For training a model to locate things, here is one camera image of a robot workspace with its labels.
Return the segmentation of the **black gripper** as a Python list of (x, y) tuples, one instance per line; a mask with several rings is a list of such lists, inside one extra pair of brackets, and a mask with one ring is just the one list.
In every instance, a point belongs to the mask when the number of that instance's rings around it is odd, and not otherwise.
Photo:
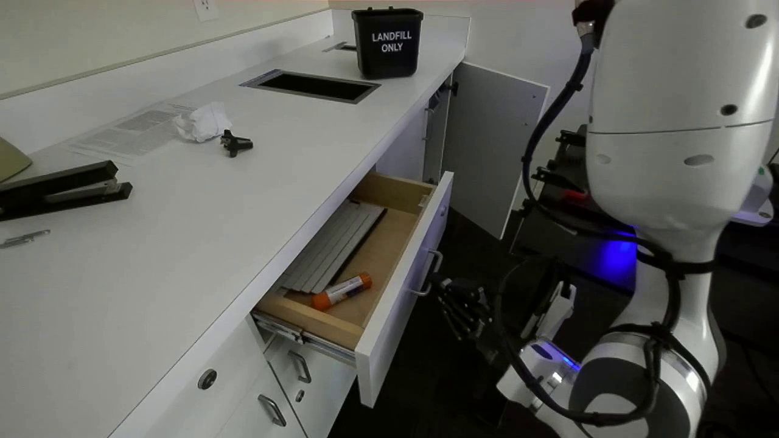
[(468, 278), (444, 278), (437, 281), (437, 302), (457, 343), (472, 346), (488, 365), (508, 363), (508, 317), (484, 285)]

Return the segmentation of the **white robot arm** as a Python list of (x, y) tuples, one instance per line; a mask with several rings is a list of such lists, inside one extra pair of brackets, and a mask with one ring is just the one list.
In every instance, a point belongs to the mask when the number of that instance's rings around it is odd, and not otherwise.
[(590, 195), (639, 245), (636, 291), (581, 359), (489, 318), (504, 399), (558, 438), (696, 438), (725, 363), (715, 249), (763, 173), (779, 0), (580, 0)]

